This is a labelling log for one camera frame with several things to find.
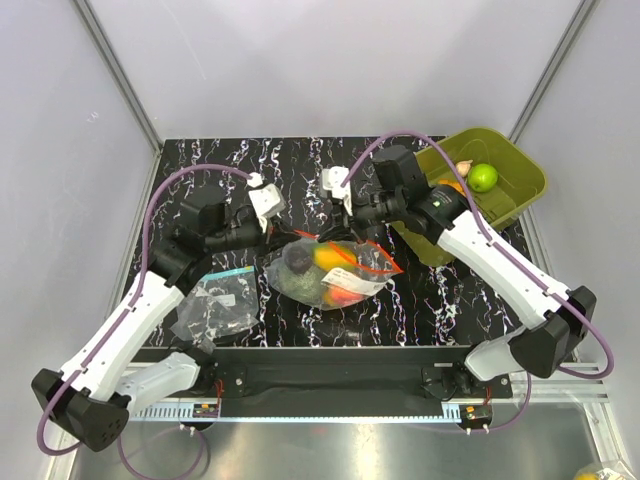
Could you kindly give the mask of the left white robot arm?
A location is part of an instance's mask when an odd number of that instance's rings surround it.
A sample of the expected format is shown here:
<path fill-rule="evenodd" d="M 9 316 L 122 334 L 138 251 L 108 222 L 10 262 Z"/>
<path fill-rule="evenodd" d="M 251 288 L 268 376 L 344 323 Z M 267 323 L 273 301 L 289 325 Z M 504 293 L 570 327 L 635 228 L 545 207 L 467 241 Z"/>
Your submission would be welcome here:
<path fill-rule="evenodd" d="M 236 215 L 228 213 L 217 186 L 184 199 L 177 223 L 158 244 L 144 247 L 130 290 L 94 336 L 59 369 L 43 368 L 35 375 L 31 389 L 42 409 L 36 441 L 43 453 L 71 451 L 47 445 L 49 423 L 99 452 L 120 436 L 132 415 L 155 402 L 182 391 L 203 396 L 214 388 L 216 368 L 196 347 L 135 374 L 125 370 L 151 331 L 210 271 L 213 255 L 244 249 L 270 253 L 292 235 L 277 218 L 285 200 L 275 185 L 254 186 L 248 196 Z"/>

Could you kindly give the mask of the green netted melon toy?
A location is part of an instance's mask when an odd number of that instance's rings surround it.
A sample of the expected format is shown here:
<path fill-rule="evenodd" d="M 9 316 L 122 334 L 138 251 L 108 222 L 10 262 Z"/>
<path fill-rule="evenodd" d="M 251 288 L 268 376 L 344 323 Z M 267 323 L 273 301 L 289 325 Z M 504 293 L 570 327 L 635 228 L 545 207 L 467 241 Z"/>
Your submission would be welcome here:
<path fill-rule="evenodd" d="M 277 282 L 275 288 L 283 295 L 313 306 L 320 304 L 326 291 L 322 283 L 325 272 L 316 267 L 309 268 L 302 274 L 296 274 L 282 264 L 277 270 Z"/>

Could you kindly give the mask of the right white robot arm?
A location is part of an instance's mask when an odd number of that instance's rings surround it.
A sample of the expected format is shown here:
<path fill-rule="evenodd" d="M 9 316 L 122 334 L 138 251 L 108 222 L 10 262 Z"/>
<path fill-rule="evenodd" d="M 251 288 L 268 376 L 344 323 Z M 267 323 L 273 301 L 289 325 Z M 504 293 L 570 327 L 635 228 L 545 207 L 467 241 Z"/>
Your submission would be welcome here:
<path fill-rule="evenodd" d="M 570 289 L 538 269 L 454 187 L 430 184 L 408 149 L 385 148 L 373 164 L 381 189 L 366 200 L 353 198 L 348 168 L 323 170 L 321 190 L 332 209 L 321 241 L 362 241 L 367 228 L 400 221 L 464 262 L 506 301 L 521 327 L 468 352 L 453 374 L 463 395 L 476 396 L 507 373 L 548 378 L 556 372 L 587 335 L 594 293 L 585 286 Z"/>

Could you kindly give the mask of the peach fruit toy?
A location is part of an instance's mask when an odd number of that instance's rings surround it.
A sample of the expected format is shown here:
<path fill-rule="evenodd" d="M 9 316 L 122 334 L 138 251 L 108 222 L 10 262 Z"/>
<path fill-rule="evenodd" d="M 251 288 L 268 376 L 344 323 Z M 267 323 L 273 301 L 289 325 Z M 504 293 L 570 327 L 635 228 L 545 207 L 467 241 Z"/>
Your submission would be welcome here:
<path fill-rule="evenodd" d="M 323 296 L 323 305 L 327 309 L 345 308 L 359 303 L 363 299 L 364 296 L 362 294 L 351 292 L 335 285 L 329 285 Z"/>

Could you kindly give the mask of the yellow orange mango toy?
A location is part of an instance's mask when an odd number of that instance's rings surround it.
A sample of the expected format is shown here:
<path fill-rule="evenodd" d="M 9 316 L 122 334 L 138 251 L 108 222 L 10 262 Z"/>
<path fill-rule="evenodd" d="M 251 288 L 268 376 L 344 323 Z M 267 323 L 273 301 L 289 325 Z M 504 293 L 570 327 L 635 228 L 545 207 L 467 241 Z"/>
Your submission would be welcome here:
<path fill-rule="evenodd" d="M 325 272 L 334 268 L 352 270 L 358 264 L 356 254 L 348 246 L 337 243 L 323 243 L 312 251 L 314 264 Z"/>

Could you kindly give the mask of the olive green plastic basket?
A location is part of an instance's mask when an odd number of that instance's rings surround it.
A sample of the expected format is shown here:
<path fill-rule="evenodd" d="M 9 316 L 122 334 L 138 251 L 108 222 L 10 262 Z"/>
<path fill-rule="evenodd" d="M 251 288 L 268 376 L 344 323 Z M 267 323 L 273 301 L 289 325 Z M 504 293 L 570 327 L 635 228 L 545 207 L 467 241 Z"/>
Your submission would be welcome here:
<path fill-rule="evenodd" d="M 498 131 L 485 127 L 470 128 L 437 143 L 453 163 L 473 161 L 474 166 L 489 164 L 497 170 L 499 178 L 493 189 L 486 193 L 472 191 L 480 212 L 497 232 L 514 223 L 546 192 L 544 170 Z M 430 184 L 443 179 L 456 181 L 442 156 L 432 147 L 418 151 L 416 158 Z M 423 265 L 440 267 L 454 261 L 454 256 L 410 232 L 402 222 L 391 226 Z"/>

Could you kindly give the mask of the red zip clear bag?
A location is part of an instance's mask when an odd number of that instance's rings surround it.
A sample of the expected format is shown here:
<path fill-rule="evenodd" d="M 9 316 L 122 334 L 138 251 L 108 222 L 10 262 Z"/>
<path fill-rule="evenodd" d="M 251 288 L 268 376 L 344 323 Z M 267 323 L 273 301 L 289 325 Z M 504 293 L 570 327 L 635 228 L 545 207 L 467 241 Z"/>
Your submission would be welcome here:
<path fill-rule="evenodd" d="M 305 247 L 312 256 L 313 249 L 319 244 L 323 244 L 323 242 L 319 242 L 316 237 L 311 234 L 302 231 L 300 231 L 299 234 L 300 238 L 297 241 L 286 245 L 279 252 L 271 254 L 264 264 L 268 284 L 278 293 L 280 292 L 275 288 L 275 285 L 277 282 L 277 270 L 284 264 L 283 253 L 291 246 L 301 245 Z M 350 290 L 351 292 L 362 294 L 364 299 L 361 302 L 363 302 L 377 295 L 394 276 L 402 272 L 402 269 L 395 263 L 391 255 L 380 245 L 372 241 L 366 241 L 364 243 L 352 241 L 331 242 L 342 244 L 352 249 L 357 256 L 358 264 L 352 270 L 334 268 L 329 272 L 324 271 L 325 276 L 322 279 L 322 283 L 326 290 L 329 285 L 335 285 Z M 323 296 L 320 304 L 306 306 L 323 311 L 337 310 L 327 309 L 323 305 Z"/>

